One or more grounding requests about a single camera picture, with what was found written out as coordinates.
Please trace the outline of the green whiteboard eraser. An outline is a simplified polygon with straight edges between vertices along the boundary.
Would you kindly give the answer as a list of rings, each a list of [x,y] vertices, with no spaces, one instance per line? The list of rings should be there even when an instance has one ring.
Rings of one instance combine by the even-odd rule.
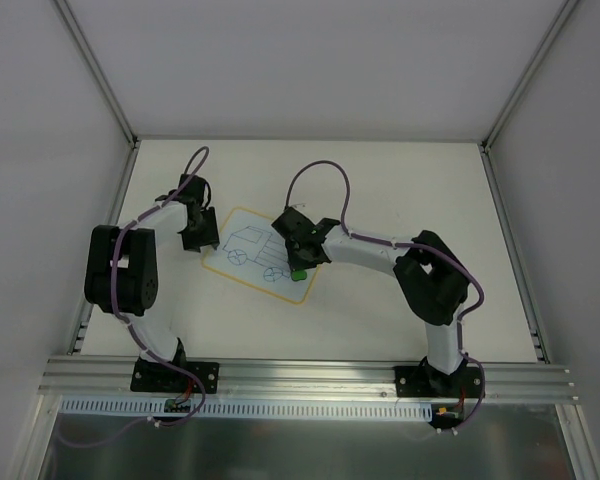
[[[308,277],[306,270],[295,270],[290,274],[290,278],[293,282],[305,281]]]

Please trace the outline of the yellow-framed small whiteboard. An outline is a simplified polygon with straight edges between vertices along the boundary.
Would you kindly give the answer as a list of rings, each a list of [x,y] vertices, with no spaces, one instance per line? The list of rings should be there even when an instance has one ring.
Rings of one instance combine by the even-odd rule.
[[[222,277],[294,305],[307,299],[317,272],[292,278],[282,237],[273,219],[243,207],[233,208],[219,229],[217,249],[206,253],[202,266]]]

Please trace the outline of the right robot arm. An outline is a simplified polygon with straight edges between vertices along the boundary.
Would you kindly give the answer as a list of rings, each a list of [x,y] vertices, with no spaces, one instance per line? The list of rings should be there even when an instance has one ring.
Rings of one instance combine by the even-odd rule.
[[[415,316],[424,321],[427,354],[422,372],[438,397],[462,391],[467,360],[460,347],[458,316],[468,297],[464,266],[434,232],[423,230],[404,242],[348,230],[336,219],[312,222],[293,207],[273,221],[283,238],[292,272],[326,263],[345,263],[393,277]]]

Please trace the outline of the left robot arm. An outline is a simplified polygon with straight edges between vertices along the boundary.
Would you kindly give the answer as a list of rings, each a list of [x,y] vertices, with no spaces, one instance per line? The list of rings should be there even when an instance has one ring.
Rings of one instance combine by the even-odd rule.
[[[219,230],[208,181],[183,174],[177,189],[158,197],[130,227],[98,225],[92,232],[84,281],[90,304],[110,314],[139,348],[130,389],[145,393],[213,394],[219,366],[188,360],[168,322],[172,288],[159,284],[174,270],[176,247],[198,253],[217,248]]]

